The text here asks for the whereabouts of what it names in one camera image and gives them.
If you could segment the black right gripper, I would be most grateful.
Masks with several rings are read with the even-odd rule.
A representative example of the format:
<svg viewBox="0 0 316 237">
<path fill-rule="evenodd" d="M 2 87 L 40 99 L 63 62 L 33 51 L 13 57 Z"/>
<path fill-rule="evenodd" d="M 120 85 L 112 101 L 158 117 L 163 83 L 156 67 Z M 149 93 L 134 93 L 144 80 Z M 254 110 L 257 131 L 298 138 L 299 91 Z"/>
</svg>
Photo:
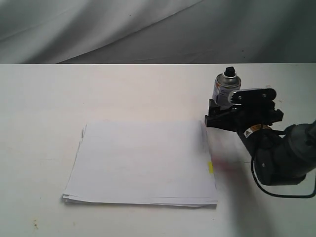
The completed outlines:
<svg viewBox="0 0 316 237">
<path fill-rule="evenodd" d="M 282 142 L 282 132 L 276 132 L 272 125 L 283 120 L 284 113 L 275 109 L 274 102 L 263 104 L 234 105 L 221 110 L 213 99 L 209 99 L 206 127 L 236 128 L 237 134 L 246 146 L 277 146 Z"/>
</svg>

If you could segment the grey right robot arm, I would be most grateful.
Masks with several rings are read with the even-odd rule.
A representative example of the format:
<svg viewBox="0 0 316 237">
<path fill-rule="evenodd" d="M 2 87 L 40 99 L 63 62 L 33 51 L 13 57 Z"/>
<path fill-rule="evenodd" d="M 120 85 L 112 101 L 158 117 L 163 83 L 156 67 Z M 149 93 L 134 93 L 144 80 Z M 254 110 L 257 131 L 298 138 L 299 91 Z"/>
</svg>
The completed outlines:
<svg viewBox="0 0 316 237">
<path fill-rule="evenodd" d="M 221 110 L 209 100 L 207 127 L 238 134 L 252 156 L 259 182 L 267 186 L 301 183 L 316 167 L 316 124 L 304 123 L 273 130 L 283 112 L 273 101 L 233 105 Z"/>
</svg>

